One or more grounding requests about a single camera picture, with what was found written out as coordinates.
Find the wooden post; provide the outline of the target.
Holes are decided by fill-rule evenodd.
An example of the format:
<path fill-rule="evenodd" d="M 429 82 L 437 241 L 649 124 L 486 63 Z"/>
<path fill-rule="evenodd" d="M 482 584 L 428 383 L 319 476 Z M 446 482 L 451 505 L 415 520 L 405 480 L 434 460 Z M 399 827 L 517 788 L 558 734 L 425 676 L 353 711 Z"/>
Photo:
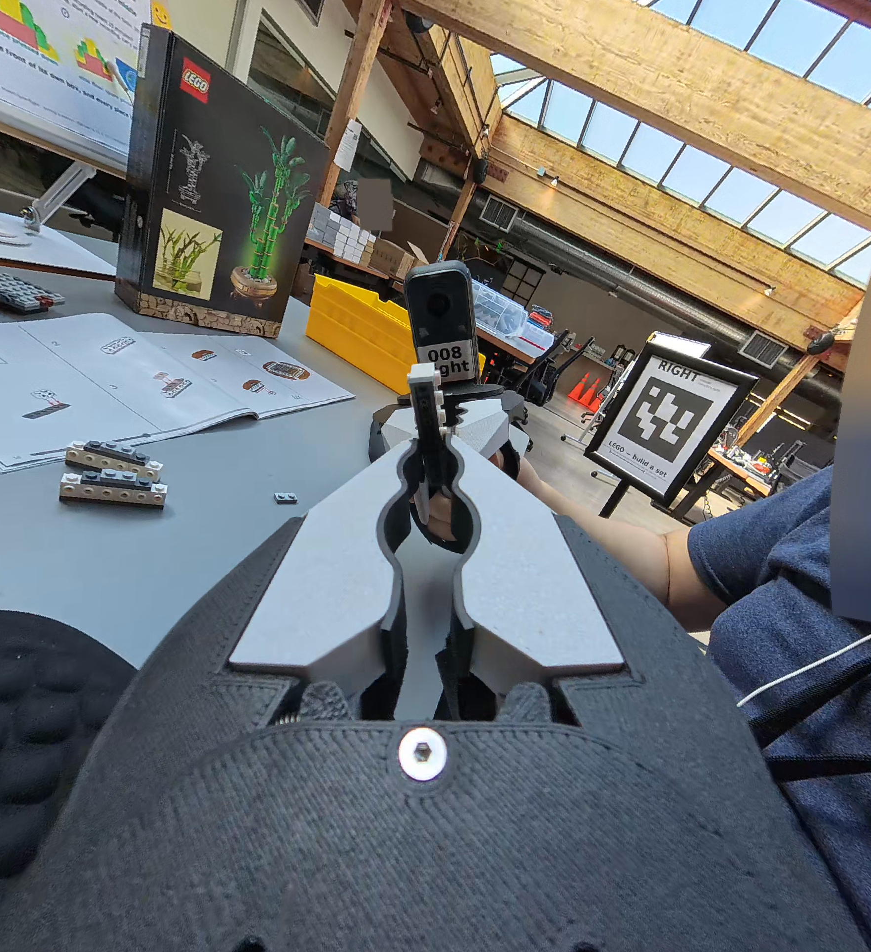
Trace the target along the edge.
<path fill-rule="evenodd" d="M 333 198 L 340 168 L 335 158 L 350 121 L 355 120 L 367 88 L 371 67 L 380 41 L 392 14 L 392 1 L 363 1 L 360 5 L 354 38 L 351 41 L 341 83 L 336 92 L 334 107 L 324 138 L 330 162 L 316 198 L 319 205 L 328 207 Z"/>

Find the black lego set box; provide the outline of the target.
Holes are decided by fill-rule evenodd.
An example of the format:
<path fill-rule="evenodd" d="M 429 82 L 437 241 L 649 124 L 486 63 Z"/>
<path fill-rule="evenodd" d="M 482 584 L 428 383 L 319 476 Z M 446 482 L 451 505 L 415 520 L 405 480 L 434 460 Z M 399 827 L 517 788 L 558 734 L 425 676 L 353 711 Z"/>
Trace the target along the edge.
<path fill-rule="evenodd" d="M 276 339 L 328 149 L 170 30 L 142 26 L 137 65 L 116 295 Z"/>

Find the tan and black lego assembly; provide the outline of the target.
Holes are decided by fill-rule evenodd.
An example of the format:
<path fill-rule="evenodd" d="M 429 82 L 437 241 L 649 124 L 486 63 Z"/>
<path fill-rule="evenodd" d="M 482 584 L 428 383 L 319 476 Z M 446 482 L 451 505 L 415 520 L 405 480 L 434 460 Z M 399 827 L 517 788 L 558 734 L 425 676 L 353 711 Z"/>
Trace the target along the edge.
<path fill-rule="evenodd" d="M 88 470 L 64 473 L 59 482 L 59 499 L 108 505 L 163 508 L 168 487 L 120 470 Z"/>
<path fill-rule="evenodd" d="M 132 472 L 140 478 L 160 482 L 163 464 L 135 447 L 96 440 L 72 442 L 65 450 L 68 465 L 81 470 Z"/>

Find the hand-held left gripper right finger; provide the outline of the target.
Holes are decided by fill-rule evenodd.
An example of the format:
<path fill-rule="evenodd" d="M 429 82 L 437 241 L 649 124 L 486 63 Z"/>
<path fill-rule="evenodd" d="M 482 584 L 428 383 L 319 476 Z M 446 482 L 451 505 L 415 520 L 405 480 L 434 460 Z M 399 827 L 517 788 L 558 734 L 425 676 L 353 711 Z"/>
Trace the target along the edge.
<path fill-rule="evenodd" d="M 625 658 L 555 514 L 467 444 L 454 463 L 453 574 L 446 708 L 487 712 L 482 694 L 614 675 Z"/>

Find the clear plastic organizer boxes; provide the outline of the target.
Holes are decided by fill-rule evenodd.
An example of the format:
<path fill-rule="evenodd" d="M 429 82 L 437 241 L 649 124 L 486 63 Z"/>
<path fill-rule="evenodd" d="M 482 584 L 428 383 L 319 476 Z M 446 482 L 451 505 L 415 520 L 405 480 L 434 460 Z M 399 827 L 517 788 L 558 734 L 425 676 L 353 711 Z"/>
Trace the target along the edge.
<path fill-rule="evenodd" d="M 528 317 L 525 307 L 489 286 L 472 280 L 473 312 L 477 327 L 507 339 L 519 347 L 546 351 L 554 336 Z"/>

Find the yellow plastic bin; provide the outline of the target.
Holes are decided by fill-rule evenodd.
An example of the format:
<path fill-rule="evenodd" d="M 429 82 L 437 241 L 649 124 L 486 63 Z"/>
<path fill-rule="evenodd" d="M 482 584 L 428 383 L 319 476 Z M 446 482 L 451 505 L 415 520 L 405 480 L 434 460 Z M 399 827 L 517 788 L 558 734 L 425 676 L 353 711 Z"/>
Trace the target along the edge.
<path fill-rule="evenodd" d="M 434 363 L 445 386 L 479 386 L 484 358 L 467 267 L 450 261 L 413 268 L 404 297 L 406 307 L 318 277 L 307 335 L 398 395 L 407 393 L 407 375 L 416 363 Z"/>

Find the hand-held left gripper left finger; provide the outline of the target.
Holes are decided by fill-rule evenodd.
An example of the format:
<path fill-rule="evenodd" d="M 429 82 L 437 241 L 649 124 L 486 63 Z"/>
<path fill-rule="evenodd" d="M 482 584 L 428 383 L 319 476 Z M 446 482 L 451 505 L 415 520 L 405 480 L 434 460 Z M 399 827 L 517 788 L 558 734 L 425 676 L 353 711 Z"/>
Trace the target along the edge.
<path fill-rule="evenodd" d="M 304 517 L 229 657 L 253 673 L 331 682 L 357 717 L 394 720 L 407 660 L 404 573 L 415 441 L 405 441 Z"/>

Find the black framed marker sign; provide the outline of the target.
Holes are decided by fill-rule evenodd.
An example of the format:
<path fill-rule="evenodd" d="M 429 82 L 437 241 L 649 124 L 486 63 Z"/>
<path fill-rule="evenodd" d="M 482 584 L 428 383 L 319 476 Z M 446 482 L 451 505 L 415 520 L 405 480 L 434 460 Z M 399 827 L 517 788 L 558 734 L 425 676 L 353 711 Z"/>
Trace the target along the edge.
<path fill-rule="evenodd" d="M 759 377 L 648 341 L 596 427 L 585 457 L 617 485 L 600 515 L 610 517 L 635 488 L 674 502 Z"/>

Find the black office chair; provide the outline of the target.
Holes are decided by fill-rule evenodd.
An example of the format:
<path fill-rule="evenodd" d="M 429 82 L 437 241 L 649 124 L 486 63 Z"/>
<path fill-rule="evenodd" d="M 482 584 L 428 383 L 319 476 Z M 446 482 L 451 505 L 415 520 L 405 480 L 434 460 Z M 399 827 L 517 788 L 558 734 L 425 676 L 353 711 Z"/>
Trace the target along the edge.
<path fill-rule="evenodd" d="M 561 363 L 557 363 L 554 355 L 549 354 L 541 363 L 536 373 L 532 375 L 527 385 L 525 401 L 539 408 L 544 407 L 554 396 L 558 382 L 566 370 L 584 355 L 586 348 L 593 343 L 594 338 L 588 339 L 579 349 L 571 350 L 570 355 Z"/>

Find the grey ventilation duct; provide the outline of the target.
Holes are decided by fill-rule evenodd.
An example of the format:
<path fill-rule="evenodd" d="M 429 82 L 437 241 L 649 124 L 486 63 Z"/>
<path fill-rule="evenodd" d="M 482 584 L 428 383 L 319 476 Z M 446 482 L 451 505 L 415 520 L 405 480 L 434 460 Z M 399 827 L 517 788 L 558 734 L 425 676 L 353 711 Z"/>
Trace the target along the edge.
<path fill-rule="evenodd" d="M 560 268 L 567 276 L 613 294 L 619 301 L 635 306 L 667 327 L 712 344 L 723 355 L 735 357 L 742 369 L 763 372 L 778 382 L 800 358 L 807 355 L 803 346 L 786 345 L 771 366 L 752 360 L 741 352 L 748 340 L 758 333 L 750 324 L 577 239 L 569 232 L 550 227 L 530 213 L 516 217 L 511 236 L 522 251 L 538 259 L 545 267 Z"/>

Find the black and white lego assembly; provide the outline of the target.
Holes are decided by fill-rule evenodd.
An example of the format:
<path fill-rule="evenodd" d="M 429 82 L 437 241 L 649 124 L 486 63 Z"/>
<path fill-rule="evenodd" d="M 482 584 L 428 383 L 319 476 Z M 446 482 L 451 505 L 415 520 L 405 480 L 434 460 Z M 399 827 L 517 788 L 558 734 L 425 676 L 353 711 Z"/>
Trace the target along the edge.
<path fill-rule="evenodd" d="M 407 375 L 408 395 L 416 424 L 416 457 L 420 477 L 414 504 L 419 522 L 427 526 L 433 495 L 452 495 L 454 457 L 447 446 L 441 375 L 434 363 L 416 363 Z"/>

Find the grey lego plate assembly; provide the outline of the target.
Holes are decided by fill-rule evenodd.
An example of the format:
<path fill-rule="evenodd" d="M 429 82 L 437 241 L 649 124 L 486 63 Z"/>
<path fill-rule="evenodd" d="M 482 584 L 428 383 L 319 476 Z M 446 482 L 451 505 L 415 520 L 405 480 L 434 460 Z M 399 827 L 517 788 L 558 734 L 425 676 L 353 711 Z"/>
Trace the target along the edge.
<path fill-rule="evenodd" d="M 18 314 L 44 313 L 65 303 L 62 295 L 0 273 L 0 305 Z"/>

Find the person's right hand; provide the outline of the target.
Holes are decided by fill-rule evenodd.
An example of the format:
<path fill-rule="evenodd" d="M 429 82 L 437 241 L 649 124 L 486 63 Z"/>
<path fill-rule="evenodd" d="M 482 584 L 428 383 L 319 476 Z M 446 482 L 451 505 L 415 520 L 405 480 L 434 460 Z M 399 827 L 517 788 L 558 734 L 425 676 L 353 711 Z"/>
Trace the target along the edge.
<path fill-rule="evenodd" d="M 428 490 L 411 498 L 412 514 L 423 536 L 431 543 L 455 554 L 464 554 L 472 541 L 473 520 L 468 507 L 442 487 L 429 496 L 428 519 L 422 520 L 418 504 Z"/>

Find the monitor with building instructions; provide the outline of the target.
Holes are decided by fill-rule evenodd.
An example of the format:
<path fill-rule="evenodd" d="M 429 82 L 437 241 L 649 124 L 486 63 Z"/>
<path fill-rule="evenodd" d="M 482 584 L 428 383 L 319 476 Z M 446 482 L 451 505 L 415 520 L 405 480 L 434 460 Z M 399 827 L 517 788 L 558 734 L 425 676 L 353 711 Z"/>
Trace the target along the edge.
<path fill-rule="evenodd" d="M 127 170 L 141 30 L 161 2 L 0 1 L 0 130 Z"/>

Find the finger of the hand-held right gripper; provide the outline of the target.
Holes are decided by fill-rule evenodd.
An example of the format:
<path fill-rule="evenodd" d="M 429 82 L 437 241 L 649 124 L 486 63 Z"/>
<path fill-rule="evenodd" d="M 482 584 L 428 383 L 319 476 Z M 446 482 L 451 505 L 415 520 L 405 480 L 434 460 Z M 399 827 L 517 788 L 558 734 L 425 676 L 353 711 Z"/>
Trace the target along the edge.
<path fill-rule="evenodd" d="M 452 432 L 455 444 L 464 444 L 485 458 L 492 457 L 506 443 L 523 455 L 529 443 L 529 435 L 511 422 L 510 411 L 502 398 L 461 402 Z"/>
<path fill-rule="evenodd" d="M 394 446 L 417 437 L 411 405 L 392 404 L 376 411 L 371 418 L 371 460 L 380 459 Z"/>

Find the white instruction booklet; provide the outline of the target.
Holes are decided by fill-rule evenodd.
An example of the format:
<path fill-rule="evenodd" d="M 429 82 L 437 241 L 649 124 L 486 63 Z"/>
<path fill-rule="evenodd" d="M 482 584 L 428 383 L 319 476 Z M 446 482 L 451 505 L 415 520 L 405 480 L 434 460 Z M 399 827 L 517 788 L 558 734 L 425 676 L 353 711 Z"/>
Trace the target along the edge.
<path fill-rule="evenodd" d="M 142 446 L 353 395 L 268 340 L 132 329 L 107 313 L 0 324 L 0 473 L 74 442 Z"/>

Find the cardboard box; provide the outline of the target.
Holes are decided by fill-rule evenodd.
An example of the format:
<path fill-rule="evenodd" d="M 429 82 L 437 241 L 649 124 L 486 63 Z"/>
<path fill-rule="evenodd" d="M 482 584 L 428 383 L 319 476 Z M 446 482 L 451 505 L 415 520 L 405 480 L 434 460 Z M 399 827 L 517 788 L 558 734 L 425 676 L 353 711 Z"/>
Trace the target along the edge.
<path fill-rule="evenodd" d="M 403 281 L 416 265 L 416 255 L 398 244 L 378 237 L 372 243 L 369 268 L 394 280 Z"/>

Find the white monitor stand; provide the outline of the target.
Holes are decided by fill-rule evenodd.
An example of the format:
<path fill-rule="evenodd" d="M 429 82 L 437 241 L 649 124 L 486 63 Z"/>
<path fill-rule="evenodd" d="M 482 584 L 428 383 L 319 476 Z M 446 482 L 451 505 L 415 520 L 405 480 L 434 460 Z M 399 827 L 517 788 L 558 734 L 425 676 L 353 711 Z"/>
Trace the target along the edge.
<path fill-rule="evenodd" d="M 78 188 L 95 175 L 92 166 L 74 161 L 37 198 L 0 188 L 0 268 L 113 282 L 115 245 L 109 244 L 101 258 L 75 234 L 55 229 L 55 224 L 65 224 Z"/>

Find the skylight window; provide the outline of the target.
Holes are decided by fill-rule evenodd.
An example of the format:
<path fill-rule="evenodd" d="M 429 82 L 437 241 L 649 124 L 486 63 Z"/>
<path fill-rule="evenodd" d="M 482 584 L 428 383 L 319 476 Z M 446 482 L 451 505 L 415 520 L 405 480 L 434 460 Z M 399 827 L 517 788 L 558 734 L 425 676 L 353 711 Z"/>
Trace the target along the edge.
<path fill-rule="evenodd" d="M 854 13 L 806 1 L 637 5 L 871 110 L 871 2 Z M 504 54 L 490 62 L 504 113 L 826 274 L 868 286 L 870 230 Z"/>

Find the black padded cushion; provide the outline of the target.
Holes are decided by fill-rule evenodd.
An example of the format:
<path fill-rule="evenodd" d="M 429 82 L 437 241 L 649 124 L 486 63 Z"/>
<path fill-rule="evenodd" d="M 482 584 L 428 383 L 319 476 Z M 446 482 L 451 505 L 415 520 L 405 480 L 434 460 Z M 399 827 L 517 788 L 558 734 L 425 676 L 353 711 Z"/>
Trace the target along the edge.
<path fill-rule="evenodd" d="M 135 674 L 70 625 L 0 610 L 0 907 Z"/>

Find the person's right forearm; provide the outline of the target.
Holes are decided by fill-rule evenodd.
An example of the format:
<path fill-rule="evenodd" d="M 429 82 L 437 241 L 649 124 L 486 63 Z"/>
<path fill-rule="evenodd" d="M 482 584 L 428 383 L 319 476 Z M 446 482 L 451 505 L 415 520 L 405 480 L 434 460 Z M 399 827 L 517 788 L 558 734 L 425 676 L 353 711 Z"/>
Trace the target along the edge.
<path fill-rule="evenodd" d="M 544 482 L 526 458 L 517 482 L 554 513 L 570 518 L 634 579 L 641 583 L 689 633 L 710 630 L 726 610 L 691 562 L 690 530 L 656 534 L 595 515 Z"/>

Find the wooden workbench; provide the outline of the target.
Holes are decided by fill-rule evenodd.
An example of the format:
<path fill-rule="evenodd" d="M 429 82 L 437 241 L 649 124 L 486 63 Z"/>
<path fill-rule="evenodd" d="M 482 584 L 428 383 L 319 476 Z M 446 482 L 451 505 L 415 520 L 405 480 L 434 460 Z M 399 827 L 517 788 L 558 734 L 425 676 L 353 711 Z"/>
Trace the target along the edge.
<path fill-rule="evenodd" d="M 739 459 L 734 459 L 722 451 L 719 446 L 714 446 L 706 452 L 706 456 L 730 474 L 733 479 L 742 482 L 749 491 L 757 494 L 759 497 L 768 497 L 774 491 L 774 480 L 769 473 L 762 473 L 756 470 L 754 466 Z"/>

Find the stack of white boxes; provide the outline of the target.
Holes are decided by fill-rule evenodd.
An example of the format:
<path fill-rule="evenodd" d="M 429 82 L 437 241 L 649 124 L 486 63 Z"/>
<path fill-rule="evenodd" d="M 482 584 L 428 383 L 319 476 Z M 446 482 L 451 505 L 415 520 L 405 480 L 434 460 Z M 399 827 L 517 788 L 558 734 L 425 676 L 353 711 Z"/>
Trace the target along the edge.
<path fill-rule="evenodd" d="M 316 204 L 312 208 L 306 244 L 319 246 L 350 265 L 369 267 L 375 236 L 336 211 Z"/>

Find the person's navy shirt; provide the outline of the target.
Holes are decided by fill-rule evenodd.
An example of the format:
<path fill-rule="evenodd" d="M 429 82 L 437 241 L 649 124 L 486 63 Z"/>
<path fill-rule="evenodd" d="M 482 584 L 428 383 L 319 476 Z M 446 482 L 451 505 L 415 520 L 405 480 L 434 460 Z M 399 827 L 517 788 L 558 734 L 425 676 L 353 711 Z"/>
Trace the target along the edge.
<path fill-rule="evenodd" d="M 690 530 L 726 610 L 708 652 L 871 947 L 871 623 L 831 608 L 833 468 Z"/>

